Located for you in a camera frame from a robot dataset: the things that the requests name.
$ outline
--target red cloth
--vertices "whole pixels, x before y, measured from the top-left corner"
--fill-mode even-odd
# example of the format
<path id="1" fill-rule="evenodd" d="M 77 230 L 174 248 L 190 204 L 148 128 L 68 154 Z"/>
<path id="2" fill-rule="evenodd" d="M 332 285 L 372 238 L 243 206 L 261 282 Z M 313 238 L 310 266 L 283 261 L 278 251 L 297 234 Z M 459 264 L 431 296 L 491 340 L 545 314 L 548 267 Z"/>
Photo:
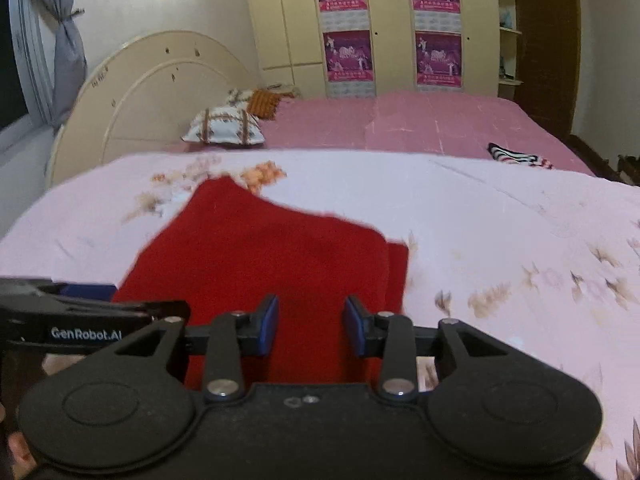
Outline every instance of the red cloth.
<path id="1" fill-rule="evenodd" d="M 407 261 L 405 245 L 373 229 L 277 206 L 223 177 L 201 184 L 113 301 L 185 300 L 190 324 L 208 324 L 277 294 L 271 355 L 245 360 L 247 382 L 363 381 L 370 368 L 348 344 L 344 300 L 356 294 L 372 312 L 399 312 Z M 199 388 L 201 377 L 202 358 L 192 358 L 187 386 Z"/>

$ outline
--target bed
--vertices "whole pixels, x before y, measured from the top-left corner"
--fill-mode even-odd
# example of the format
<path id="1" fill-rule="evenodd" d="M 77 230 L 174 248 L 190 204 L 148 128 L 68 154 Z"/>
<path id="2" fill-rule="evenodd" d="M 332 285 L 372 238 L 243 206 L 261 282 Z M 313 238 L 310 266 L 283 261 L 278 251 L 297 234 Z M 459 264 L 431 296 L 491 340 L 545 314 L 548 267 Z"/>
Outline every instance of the bed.
<path id="1" fill-rule="evenodd" d="M 126 46 L 84 86 L 56 141 L 54 187 L 0 240 L 0 275 L 119 285 L 203 178 L 228 174 L 243 186 L 247 169 L 271 161 L 287 176 L 262 198 L 407 244 L 402 305 L 415 324 L 459 318 L 587 384 L 604 409 L 588 465 L 631 480 L 640 463 L 637 190 L 592 177 L 515 105 L 465 95 L 453 105 L 438 94 L 302 101 L 264 129 L 267 149 L 163 151 L 213 98 L 251 85 L 203 36 L 166 32 Z M 406 112 L 425 103 L 426 120 Z M 425 131 L 433 135 L 417 139 Z M 483 160 L 487 142 L 540 152 L 559 169 Z M 433 363 L 418 369 L 421 387 L 433 388 Z"/>

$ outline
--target shelf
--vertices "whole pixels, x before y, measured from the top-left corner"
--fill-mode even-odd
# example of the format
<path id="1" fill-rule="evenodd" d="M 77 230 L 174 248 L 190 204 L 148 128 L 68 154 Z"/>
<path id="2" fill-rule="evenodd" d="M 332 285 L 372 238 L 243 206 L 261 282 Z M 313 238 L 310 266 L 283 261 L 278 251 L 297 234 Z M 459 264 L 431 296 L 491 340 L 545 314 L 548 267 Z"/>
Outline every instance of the shelf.
<path id="1" fill-rule="evenodd" d="M 520 86 L 522 84 L 522 81 L 519 81 L 517 79 L 502 79 L 501 77 L 499 77 L 498 84 L 508 85 L 508 86 Z"/>
<path id="2" fill-rule="evenodd" d="M 500 31 L 501 32 L 510 32 L 511 34 L 522 35 L 522 33 L 519 30 L 515 30 L 514 28 L 500 27 Z"/>

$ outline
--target white floral bed sheet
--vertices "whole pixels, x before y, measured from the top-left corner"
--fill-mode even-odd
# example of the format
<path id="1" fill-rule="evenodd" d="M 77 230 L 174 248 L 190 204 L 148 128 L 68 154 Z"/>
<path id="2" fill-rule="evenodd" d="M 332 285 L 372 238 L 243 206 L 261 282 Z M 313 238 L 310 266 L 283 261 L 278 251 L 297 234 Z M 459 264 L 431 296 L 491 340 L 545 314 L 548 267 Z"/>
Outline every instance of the white floral bed sheet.
<path id="1" fill-rule="evenodd" d="M 640 190 L 585 174 L 401 153 L 153 153 L 49 191 L 0 241 L 0 275 L 119 284 L 204 179 L 371 225 L 410 247 L 404 311 L 459 318 L 582 380 L 604 424 L 588 465 L 639 472 Z M 432 363 L 419 363 L 433 388 Z"/>

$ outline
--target black device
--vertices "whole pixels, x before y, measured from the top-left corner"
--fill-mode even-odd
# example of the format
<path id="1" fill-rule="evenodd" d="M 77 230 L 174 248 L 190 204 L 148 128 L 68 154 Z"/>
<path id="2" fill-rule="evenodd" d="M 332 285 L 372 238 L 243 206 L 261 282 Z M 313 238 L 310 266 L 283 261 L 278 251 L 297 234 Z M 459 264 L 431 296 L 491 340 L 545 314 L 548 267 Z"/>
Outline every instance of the black device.
<path id="1" fill-rule="evenodd" d="M 464 322 L 414 327 L 405 316 L 370 314 L 350 297 L 343 323 L 354 352 L 382 359 L 375 388 L 247 389 L 241 358 L 268 354 L 274 296 L 253 313 L 186 327 L 183 303 L 129 306 L 120 315 L 113 304 L 50 294 L 60 290 L 55 284 L 19 285 L 0 296 L 4 348 L 95 352 L 22 400 L 18 424 L 38 462 L 29 479 L 597 478 L 583 465 L 602 423 L 594 394 Z M 155 315 L 131 315 L 146 308 Z M 33 312 L 37 319 L 27 319 Z M 91 316 L 108 323 L 103 330 L 129 335 L 48 341 L 47 319 L 75 334 L 76 322 Z M 182 384 L 189 355 L 205 357 L 199 392 Z M 432 392 L 418 393 L 416 356 L 435 357 L 440 384 Z"/>

